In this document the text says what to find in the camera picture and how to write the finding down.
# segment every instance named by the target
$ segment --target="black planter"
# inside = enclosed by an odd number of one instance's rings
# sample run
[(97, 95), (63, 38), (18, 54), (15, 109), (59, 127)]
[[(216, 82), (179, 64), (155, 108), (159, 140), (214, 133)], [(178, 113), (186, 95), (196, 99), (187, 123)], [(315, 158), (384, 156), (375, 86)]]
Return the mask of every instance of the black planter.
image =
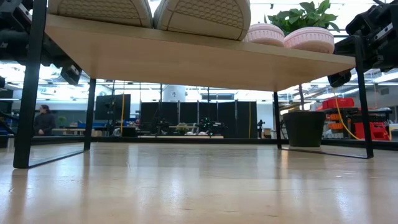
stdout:
[(326, 114), (317, 111), (297, 111), (284, 114), (290, 146), (320, 147)]

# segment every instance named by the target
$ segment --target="black robotic equipment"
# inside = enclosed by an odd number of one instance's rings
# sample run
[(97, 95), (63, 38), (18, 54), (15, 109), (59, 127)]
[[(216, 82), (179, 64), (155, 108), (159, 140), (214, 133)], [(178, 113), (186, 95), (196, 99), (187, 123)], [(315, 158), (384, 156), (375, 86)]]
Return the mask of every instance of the black robotic equipment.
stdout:
[[(335, 44), (335, 54), (357, 56), (356, 41), (360, 39), (364, 69), (384, 72), (398, 66), (398, 0), (389, 4), (373, 1), (378, 6), (358, 14), (346, 26), (349, 37)], [(332, 87), (344, 85), (350, 78), (350, 70), (328, 76)]]
[[(26, 64), (33, 0), (0, 0), (0, 60)], [(81, 68), (47, 35), (44, 37), (41, 63), (62, 67), (61, 76), (77, 85)]]

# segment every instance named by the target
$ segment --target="shelf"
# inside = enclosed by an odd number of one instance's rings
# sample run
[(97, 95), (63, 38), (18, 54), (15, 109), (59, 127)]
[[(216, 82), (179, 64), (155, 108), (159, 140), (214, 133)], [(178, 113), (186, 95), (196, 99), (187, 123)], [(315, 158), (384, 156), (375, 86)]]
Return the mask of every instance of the shelf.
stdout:
[(47, 15), (46, 33), (91, 78), (279, 91), (353, 57)]

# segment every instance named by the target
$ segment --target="potted plant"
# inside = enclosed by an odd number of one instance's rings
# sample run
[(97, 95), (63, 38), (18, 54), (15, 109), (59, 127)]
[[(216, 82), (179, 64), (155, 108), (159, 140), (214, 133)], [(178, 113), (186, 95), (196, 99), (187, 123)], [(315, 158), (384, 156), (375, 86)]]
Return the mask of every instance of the potted plant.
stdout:
[(64, 123), (67, 121), (67, 118), (64, 116), (59, 116), (58, 121), (60, 122), (60, 128), (64, 128), (65, 127)]
[(180, 135), (185, 135), (189, 131), (188, 125), (185, 123), (179, 123), (177, 125), (177, 128), (175, 130), (180, 134)]
[(268, 16), (272, 25), (279, 27), (285, 34), (285, 47), (332, 54), (335, 48), (333, 35), (327, 30), (329, 26), (340, 32), (335, 21), (337, 16), (327, 14), (329, 0), (324, 0), (318, 8), (313, 2), (300, 3), (303, 9), (280, 11), (277, 15)]

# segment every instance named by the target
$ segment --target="pink pot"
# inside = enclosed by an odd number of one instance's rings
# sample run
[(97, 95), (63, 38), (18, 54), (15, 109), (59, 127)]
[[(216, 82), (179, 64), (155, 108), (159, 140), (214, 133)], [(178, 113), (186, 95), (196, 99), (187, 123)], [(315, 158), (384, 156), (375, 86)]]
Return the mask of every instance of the pink pot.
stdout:
[(285, 37), (285, 47), (332, 54), (335, 49), (333, 34), (327, 29), (306, 27)]
[(277, 26), (272, 24), (253, 24), (250, 26), (243, 42), (283, 47), (284, 37), (284, 33)]

